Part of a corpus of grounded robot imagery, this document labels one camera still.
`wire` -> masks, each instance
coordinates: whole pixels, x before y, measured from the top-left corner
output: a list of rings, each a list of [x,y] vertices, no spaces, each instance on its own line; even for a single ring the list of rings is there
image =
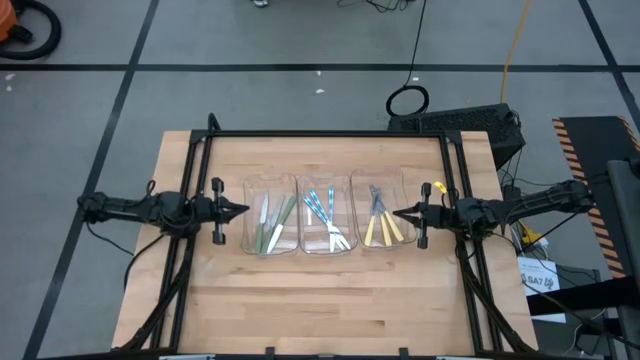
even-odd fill
[[[527,179],[523,179],[523,178],[515,178],[513,175],[511,175],[507,170],[504,169],[498,169],[498,171],[504,171],[505,174],[503,175],[502,179],[503,181],[501,181],[501,184],[504,182],[504,178],[509,175],[509,177],[515,182],[515,181],[522,181],[523,183],[529,184],[529,185],[534,185],[534,186],[554,186],[554,185],[558,185],[558,182],[555,183],[539,183],[539,182],[534,182],[531,180],[527,180]],[[587,182],[589,183],[589,185],[594,185],[594,184],[599,184],[605,181],[609,181],[609,175],[607,174],[607,172],[602,172],[599,174],[595,174],[592,177],[589,177],[586,179]]]
[[[511,49],[509,50],[509,55],[507,56],[507,62],[504,64],[504,71],[502,72],[502,87],[500,88],[500,103],[504,103],[505,93],[507,91],[507,76],[509,75],[509,65],[511,65],[511,58],[513,58],[513,53],[516,49],[516,44],[518,44],[518,40],[520,40],[520,33],[522,33],[522,28],[524,27],[524,23],[527,20],[527,13],[529,12],[529,7],[531,7],[531,0],[527,0],[524,4],[524,10],[522,10],[522,15],[520,15],[520,23],[518,24],[518,28],[516,29],[516,34],[513,37],[513,42],[511,43]]]
[[[513,176],[511,177],[511,186],[515,186],[516,178],[518,176],[518,166],[520,166],[520,158],[522,157],[522,148],[518,152],[518,161],[516,161],[516,170],[513,172]]]
[[[427,91],[427,89],[425,89],[424,87],[420,86],[420,85],[409,85],[409,81],[411,80],[411,74],[413,73],[413,67],[415,64],[415,60],[416,60],[416,53],[418,51],[418,43],[420,42],[420,33],[422,33],[422,22],[424,20],[424,10],[427,7],[427,0],[423,0],[422,2],[422,11],[420,13],[420,23],[418,25],[418,33],[416,34],[416,42],[413,46],[413,55],[411,56],[411,65],[409,66],[409,75],[407,76],[407,81],[404,82],[404,84],[397,89],[396,91],[392,92],[391,95],[389,95],[389,97],[387,98],[387,102],[385,104],[385,108],[387,110],[387,114],[389,114],[390,116],[400,116],[398,114],[396,114],[395,112],[393,112],[393,110],[391,109],[391,103],[393,102],[393,99],[396,98],[396,96],[400,95],[401,93],[407,91],[407,90],[416,90],[419,93],[422,94],[422,106],[420,106],[420,108],[412,113],[409,114],[405,114],[405,115],[415,115],[415,114],[422,114],[424,112],[427,111],[427,108],[429,107],[429,92]]]
[[[138,257],[140,257],[140,255],[142,255],[145,251],[149,250],[153,245],[157,244],[158,241],[162,240],[163,237],[165,237],[165,233],[161,233],[160,236],[158,236],[157,238],[155,238],[152,242],[148,243],[145,247],[142,248],[142,250],[140,250],[137,254],[135,254],[132,258],[131,261],[129,261],[129,265],[127,265],[127,270],[124,272],[124,289],[127,289],[127,281],[129,280],[129,272],[131,271],[131,268],[133,267],[133,263],[136,262],[136,260],[138,259]]]
[[[390,6],[391,5],[391,1],[393,1],[393,0],[389,0],[389,3],[386,6],[384,6],[384,5],[380,5],[380,4],[376,3],[373,0],[364,0],[364,2],[366,2],[369,5],[372,5],[381,14],[384,14],[387,11],[395,11],[396,9],[400,9],[400,11],[404,11],[404,9],[406,9],[407,6],[409,5],[409,1],[408,0],[397,0],[396,4],[393,7],[391,7]]]
[[[514,248],[514,250],[516,250],[516,253],[518,252],[518,248],[516,247],[514,242],[511,239],[509,239],[508,237],[506,237],[504,235],[501,235],[501,234],[498,234],[498,233],[492,233],[492,235],[495,235],[495,236],[498,236],[500,238],[503,238],[503,239],[507,240],[509,243],[511,243],[511,245],[513,245],[513,248]],[[548,267],[546,267],[544,265],[544,263],[540,260],[540,258],[538,258],[533,251],[529,252],[528,254],[533,255],[533,257],[535,257],[540,262],[540,265],[542,265],[543,268],[545,268],[548,271],[556,274],[558,277],[564,279],[565,281],[567,281],[568,283],[572,284],[573,286],[580,286],[580,285],[574,283],[573,281],[569,280],[566,276],[563,276],[563,275],[559,274],[558,272],[553,271],[553,270],[549,269]],[[558,264],[556,264],[556,267],[557,268],[561,268],[562,271],[566,271],[566,272],[570,272],[570,273],[574,273],[574,274],[582,274],[582,275],[588,276],[589,278],[591,278],[593,280],[593,282],[599,282],[596,278],[594,278],[593,276],[589,275],[586,271],[572,271],[572,270],[566,269],[564,266],[558,265]]]
[[[337,5],[339,8],[349,7],[349,6],[353,6],[353,5],[360,5],[360,4],[364,3],[364,0],[352,1],[352,2],[347,3],[347,4],[343,4],[343,2],[344,2],[344,0],[338,0],[338,1],[336,2],[336,5]]]
[[[116,249],[118,249],[118,250],[120,250],[120,251],[122,251],[122,252],[124,252],[124,253],[127,253],[127,254],[129,254],[129,255],[133,256],[133,253],[132,253],[131,251],[129,251],[129,250],[127,250],[127,249],[123,248],[122,246],[120,246],[120,245],[116,244],[115,242],[113,242],[112,240],[110,240],[110,239],[108,239],[108,238],[106,238],[106,237],[104,237],[104,236],[100,236],[100,235],[96,234],[96,232],[95,232],[95,231],[93,231],[93,229],[91,228],[91,226],[89,226],[89,223],[88,223],[88,222],[85,222],[84,224],[86,225],[87,230],[89,230],[89,232],[91,233],[91,235],[95,236],[96,238],[98,238],[98,239],[100,239],[100,240],[102,240],[102,241],[104,241],[104,242],[107,242],[107,243],[111,244],[111,245],[112,245],[113,247],[115,247]]]
[[[551,234],[551,232],[553,232],[554,230],[556,230],[557,228],[559,228],[560,226],[562,226],[564,223],[566,223],[567,221],[573,219],[574,217],[576,217],[578,215],[578,213],[575,214],[571,214],[569,215],[566,219],[560,221],[556,226],[552,227],[551,229],[547,230],[547,232],[545,232],[544,234],[540,235],[539,238],[537,238],[534,242],[532,242],[531,244],[525,246],[522,248],[522,250],[520,250],[520,254],[523,253],[525,250],[527,250],[528,248],[530,248],[531,246],[535,245],[535,243],[537,243],[538,241],[540,241],[540,239],[544,238],[545,236]]]
[[[427,0],[422,1],[422,12],[420,13],[420,22],[418,24],[418,34],[416,35],[416,43],[413,45],[413,56],[411,56],[411,66],[409,66],[409,76],[407,81],[404,82],[404,86],[407,86],[409,80],[411,80],[411,73],[413,72],[413,65],[416,61],[416,52],[418,51],[418,43],[420,42],[420,33],[422,32],[422,20],[424,19],[424,9],[427,7]]]
[[[534,288],[533,286],[527,284],[526,282],[522,282],[524,284],[524,286],[528,287],[529,289],[535,291],[538,295],[542,296],[543,298],[549,300],[550,302],[552,302],[554,305],[556,305],[557,307],[559,307],[562,312],[565,312],[567,314],[570,314],[571,316],[575,317],[576,319],[578,319],[581,323],[583,323],[583,325],[587,325],[595,330],[597,330],[598,332],[600,332],[602,335],[609,337],[611,339],[614,340],[618,340],[619,342],[628,345],[634,349],[640,350],[640,345],[631,342],[629,340],[625,340],[623,339],[621,336],[618,335],[614,335],[612,333],[610,333],[606,328],[604,328],[603,326],[601,326],[600,324],[597,324],[595,322],[593,322],[590,319],[585,319],[582,316],[578,315],[575,311],[569,309],[568,307],[566,307],[565,305],[563,305],[562,303],[560,303],[558,300],[552,298],[551,296],[539,291],[538,289]]]
[[[604,312],[607,309],[602,309],[602,311],[600,311],[596,316],[592,317],[591,320],[595,320],[598,318],[598,316],[604,314]],[[571,343],[571,347],[567,349],[567,351],[562,353],[562,356],[567,355],[571,350],[573,350],[574,347],[576,347],[577,342],[578,342],[578,329],[580,329],[582,326],[584,326],[584,324],[580,324],[578,326],[576,326],[576,329],[573,331],[573,342]]]
[[[502,188],[502,185],[504,185],[504,178],[507,177],[507,175],[511,176],[511,174],[509,174],[509,169],[511,168],[511,160],[513,159],[513,156],[509,158],[509,162],[507,163],[507,170],[502,170],[502,169],[498,169],[498,171],[502,170],[504,171],[504,175],[502,175],[502,179],[500,180],[500,187]]]

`black metal frame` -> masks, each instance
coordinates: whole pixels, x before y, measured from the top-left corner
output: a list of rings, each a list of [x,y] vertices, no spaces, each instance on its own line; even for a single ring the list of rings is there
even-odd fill
[[[438,131],[438,132],[428,132],[422,134],[416,133],[406,133],[406,132],[390,132],[390,131],[307,131],[307,130],[258,130],[258,131],[241,131],[241,130],[221,130],[218,125],[215,117],[210,115],[209,117],[209,129],[208,130],[192,130],[191,136],[189,139],[189,147],[187,150],[187,156],[185,160],[184,172],[182,176],[182,183],[180,186],[180,192],[182,194],[187,194],[187,191],[190,187],[191,178],[193,176],[193,168],[195,162],[195,153],[198,145],[203,143],[203,156],[200,161],[200,169],[197,179],[196,191],[204,192],[204,186],[206,183],[209,159],[211,154],[211,148],[213,139],[216,137],[357,137],[357,138],[388,138],[388,137],[404,137],[404,138],[435,138],[438,139],[440,143],[440,150],[442,154],[442,163],[444,168],[445,182],[446,186],[449,189],[456,189],[456,184],[454,181],[453,169],[451,164],[451,157],[449,153],[449,144],[453,144],[454,149],[456,151],[456,158],[458,162],[458,168],[460,171],[460,179],[462,190],[465,197],[472,196],[471,190],[471,182],[469,179],[469,173],[467,169],[466,157],[464,154],[464,148],[462,143],[462,136],[460,131]],[[454,191],[449,191],[449,200],[451,203],[455,201]],[[218,228],[218,224],[216,224],[216,231],[221,231]],[[175,290],[176,282],[178,279],[172,279],[175,262],[177,260],[178,254],[178,245],[181,239],[173,237],[171,238],[169,249],[167,252],[167,259],[165,262],[164,273],[162,277],[162,285],[160,290],[160,298],[163,299],[167,294],[171,292],[171,290]],[[96,353],[96,354],[84,354],[84,355],[74,355],[74,356],[64,356],[64,357],[56,357],[56,358],[46,358],[48,360],[57,359],[57,360],[75,360],[75,359],[158,359],[161,356],[169,356],[169,355],[178,355],[178,346],[180,342],[180,334],[182,329],[182,323],[184,320],[184,311],[186,307],[186,297],[187,290],[189,286],[189,276],[191,274],[191,264],[193,262],[193,255],[195,249],[195,236],[190,237],[187,240],[187,244],[185,247],[185,252],[183,256],[182,267],[186,267],[186,274],[184,276],[185,279],[180,279],[179,290],[177,291],[177,301],[176,301],[176,309],[174,321],[171,326],[171,335],[169,347],[160,347],[160,339],[162,337],[162,331],[164,326],[164,311],[166,310],[166,306],[160,307],[160,318],[156,321],[155,326],[152,329],[151,333],[151,341],[149,343],[149,349],[141,349],[144,340],[140,342],[140,339],[133,339],[130,343],[135,343],[136,346],[130,348],[123,349],[114,349],[108,353]],[[456,241],[464,241],[460,237],[456,237]],[[482,247],[481,241],[474,241],[473,246],[475,247],[475,258],[477,259],[477,271],[479,275],[479,279],[482,283],[483,289],[489,295],[489,298],[492,299],[491,285],[489,279],[489,273],[487,269],[487,262],[484,254],[484,249]],[[460,247],[460,256],[467,257],[467,250],[465,246]],[[480,320],[478,316],[478,311],[476,307],[476,296],[471,290],[470,286],[463,282],[464,285],[464,293],[465,300],[467,305],[467,311],[469,316],[469,327],[470,334],[473,342],[473,349],[475,356],[478,357],[489,357],[494,359],[532,359],[532,360],[552,360],[552,359],[569,359],[566,357],[554,357],[547,356],[544,354],[523,354],[523,353],[510,353],[504,352],[502,347],[501,335],[500,332],[494,323],[494,321],[487,317],[491,335],[491,344],[493,350],[485,350],[484,344],[482,341],[482,332],[480,329]],[[274,348],[266,348],[265,354],[261,355],[249,355],[249,354],[216,354],[216,359],[309,359],[310,357],[322,357],[321,355],[275,355]],[[409,355],[408,349],[399,348],[398,356],[343,356],[343,355],[334,355],[332,356],[334,359],[425,359],[425,360],[434,360],[436,356],[411,356]]]

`clear plastic container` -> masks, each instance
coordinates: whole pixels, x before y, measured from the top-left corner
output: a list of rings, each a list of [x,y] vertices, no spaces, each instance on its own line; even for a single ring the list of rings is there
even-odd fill
[[[295,251],[299,238],[296,177],[252,175],[243,188],[250,208],[244,215],[242,249],[265,256]]]
[[[351,194],[358,238],[370,248],[391,248],[416,240],[408,222],[393,215],[407,208],[402,169],[358,169],[351,174]]]
[[[333,189],[333,214],[329,206],[330,189]],[[298,191],[302,250],[309,254],[344,254],[353,250],[358,240],[354,234],[349,178],[331,174],[302,176],[298,179]]]

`hazard stripe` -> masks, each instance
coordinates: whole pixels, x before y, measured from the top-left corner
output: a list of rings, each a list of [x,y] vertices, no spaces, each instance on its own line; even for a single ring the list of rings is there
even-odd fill
[[[604,235],[606,237],[609,237],[609,232],[606,229],[594,226],[593,230],[596,232],[596,234],[600,234],[600,235]]]
[[[604,226],[604,220],[597,216],[589,216],[589,221],[593,224]]]
[[[607,260],[607,264],[608,264],[610,267],[613,267],[613,268],[616,268],[616,269],[622,270],[622,264],[620,264],[620,262],[615,261],[615,260],[611,260],[611,259],[607,259],[607,257],[606,257],[606,256],[605,256],[605,260]]]
[[[575,162],[575,161],[567,161],[569,163],[569,167],[571,167],[572,169],[576,169],[576,170],[582,170],[582,166],[580,166],[579,162]]]
[[[611,250],[611,249],[607,249],[605,247],[601,247],[602,248],[602,253],[605,255],[609,255],[612,258],[618,258],[618,253],[615,250]]]
[[[598,239],[598,242],[600,243],[600,247],[607,246],[607,247],[613,248],[613,242],[611,242],[611,240],[605,239],[605,238],[603,238],[601,236],[596,236],[596,238]]]
[[[632,141],[636,146],[636,149],[640,151],[640,142],[635,139],[630,125],[623,118],[620,119],[627,128],[629,135],[631,136]],[[560,119],[553,119],[552,124],[556,131],[556,135],[558,136],[558,141],[560,142],[562,151],[567,158],[567,163],[569,165],[569,168],[571,169],[571,173],[573,174],[574,179],[582,181],[585,185],[589,185],[586,180],[586,175],[583,172],[582,164],[580,164],[578,155],[575,153],[575,148],[571,144],[571,137],[565,129],[564,122],[562,122],[562,120]],[[595,206],[589,210],[589,222],[591,223],[591,227],[596,234],[596,239],[600,244],[602,255],[607,261],[607,265],[612,277],[625,277],[626,275],[624,273],[624,269],[622,268],[622,264],[618,260],[618,253],[613,246],[613,242],[609,239],[609,232],[607,231],[606,223],[604,222],[604,219],[602,219],[600,210]]]
[[[571,140],[566,136],[558,136],[558,140],[563,144],[571,145]]]
[[[635,145],[636,151],[640,152],[640,142],[638,142],[638,140],[636,139],[636,135],[633,133],[633,128],[631,128],[631,125],[629,124],[627,119],[623,118],[622,116],[618,116],[618,119],[622,120],[622,125],[627,128],[627,133],[629,133],[629,138],[631,138],[631,141]]]
[[[586,178],[582,171],[571,170],[571,173],[573,174],[573,177],[578,178],[578,180],[584,180]]]
[[[614,278],[623,278],[623,277],[627,276],[627,275],[625,275],[625,274],[623,274],[623,273],[621,273],[619,271],[615,271],[615,270],[612,270],[612,269],[609,269],[609,270],[611,271],[611,276],[613,276]]]

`yellow cable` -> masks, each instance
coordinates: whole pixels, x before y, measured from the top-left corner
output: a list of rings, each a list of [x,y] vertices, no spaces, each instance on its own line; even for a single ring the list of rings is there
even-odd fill
[[[530,6],[531,6],[531,0],[527,0],[527,2],[524,4],[524,10],[522,10],[522,15],[520,16],[520,23],[518,24],[518,28],[516,29],[516,35],[513,37],[513,43],[511,43],[511,50],[509,50],[509,56],[507,56],[507,62],[504,64],[504,71],[502,72],[502,87],[500,88],[500,103],[504,103],[504,94],[507,90],[507,76],[509,73],[509,65],[511,65],[511,58],[513,57],[513,53],[516,50],[516,44],[520,39],[520,33],[522,32],[524,23],[527,20],[527,13],[529,12]]]

